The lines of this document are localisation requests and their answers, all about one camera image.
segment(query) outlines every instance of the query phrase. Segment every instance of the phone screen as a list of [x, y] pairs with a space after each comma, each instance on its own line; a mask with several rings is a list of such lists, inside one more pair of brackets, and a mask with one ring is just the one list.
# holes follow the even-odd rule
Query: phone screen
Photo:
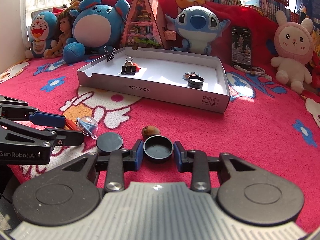
[[232, 63], [244, 69], [251, 68], [251, 32], [249, 29], [232, 27]]

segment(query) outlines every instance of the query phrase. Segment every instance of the acorn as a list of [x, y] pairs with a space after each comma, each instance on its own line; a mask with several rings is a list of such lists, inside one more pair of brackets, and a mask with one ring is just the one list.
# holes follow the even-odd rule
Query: acorn
[[141, 135], [142, 135], [143, 139], [146, 140], [147, 138], [149, 138], [151, 136], [161, 135], [161, 132], [157, 127], [152, 126], [152, 125], [148, 125], [142, 129]]

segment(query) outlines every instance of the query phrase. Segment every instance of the plush toy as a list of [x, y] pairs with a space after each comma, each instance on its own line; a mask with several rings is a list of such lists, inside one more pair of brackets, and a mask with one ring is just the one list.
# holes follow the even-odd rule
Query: plush toy
[[57, 17], [52, 12], [42, 12], [38, 14], [28, 27], [29, 42], [25, 44], [26, 58], [43, 57], [46, 49], [51, 49], [57, 45], [53, 39]]
[[303, 81], [312, 82], [312, 77], [305, 67], [313, 55], [314, 44], [310, 35], [313, 29], [312, 20], [305, 18], [301, 25], [287, 22], [283, 11], [276, 12], [279, 24], [275, 34], [275, 48], [279, 57], [271, 59], [271, 65], [277, 67], [276, 80], [301, 94], [304, 90]]
[[63, 60], [68, 64], [83, 60], [85, 48], [103, 55], [106, 47], [111, 53], [121, 38], [129, 7], [126, 0], [118, 0], [114, 8], [101, 4], [101, 0], [83, 0], [79, 4], [81, 12], [70, 11], [76, 20], [73, 38], [67, 40], [63, 49]]
[[176, 19], [165, 15], [168, 29], [175, 30], [182, 38], [182, 48], [173, 50], [210, 55], [210, 42], [222, 36], [222, 32], [230, 25], [230, 20], [219, 22], [217, 16], [202, 6], [184, 9]]

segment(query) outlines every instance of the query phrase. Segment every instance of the plastic capsule toy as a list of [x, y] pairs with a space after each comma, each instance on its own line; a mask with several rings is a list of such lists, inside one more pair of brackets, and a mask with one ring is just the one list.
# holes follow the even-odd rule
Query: plastic capsule toy
[[97, 139], [98, 123], [91, 116], [77, 118], [77, 127], [84, 135], [91, 136], [92, 139]]

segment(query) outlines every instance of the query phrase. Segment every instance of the gray plastic surface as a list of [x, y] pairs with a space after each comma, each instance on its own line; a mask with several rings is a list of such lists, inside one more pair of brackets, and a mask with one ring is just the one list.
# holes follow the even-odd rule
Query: gray plastic surface
[[293, 222], [271, 228], [240, 223], [208, 193], [191, 191], [184, 182], [131, 182], [122, 192], [107, 193], [94, 212], [73, 224], [22, 222], [11, 233], [16, 240], [298, 240], [305, 235]]

